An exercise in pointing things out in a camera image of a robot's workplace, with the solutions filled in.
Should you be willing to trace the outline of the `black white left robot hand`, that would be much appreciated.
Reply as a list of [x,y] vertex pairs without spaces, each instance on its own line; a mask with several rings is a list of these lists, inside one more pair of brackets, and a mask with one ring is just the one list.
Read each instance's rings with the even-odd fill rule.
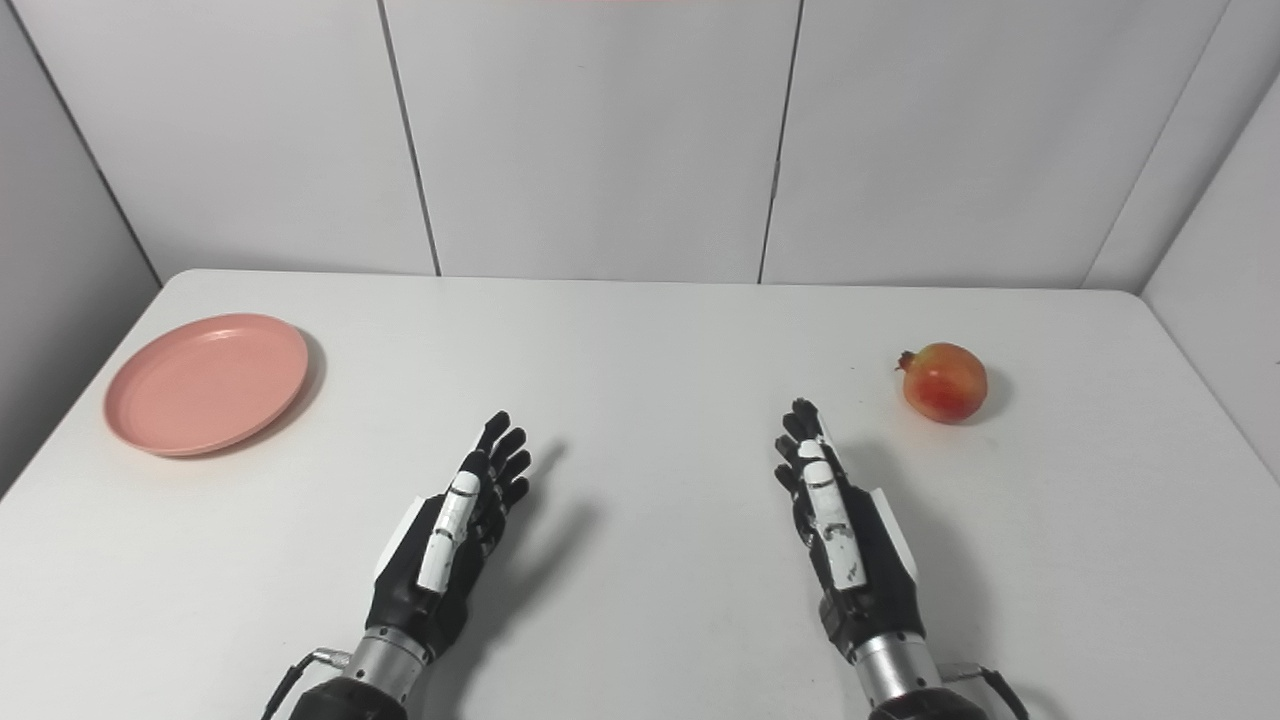
[[468,597],[529,492],[524,428],[498,411],[483,427],[447,488],[415,498],[378,564],[366,628],[389,626],[443,655],[460,637]]

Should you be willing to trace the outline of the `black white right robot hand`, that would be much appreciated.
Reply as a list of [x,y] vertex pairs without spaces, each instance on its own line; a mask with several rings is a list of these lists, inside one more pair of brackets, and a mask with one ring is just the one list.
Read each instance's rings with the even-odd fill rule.
[[820,624],[849,661],[876,638],[925,637],[916,565],[881,488],[855,486],[829,442],[818,407],[795,398],[782,418],[774,470],[820,584]]

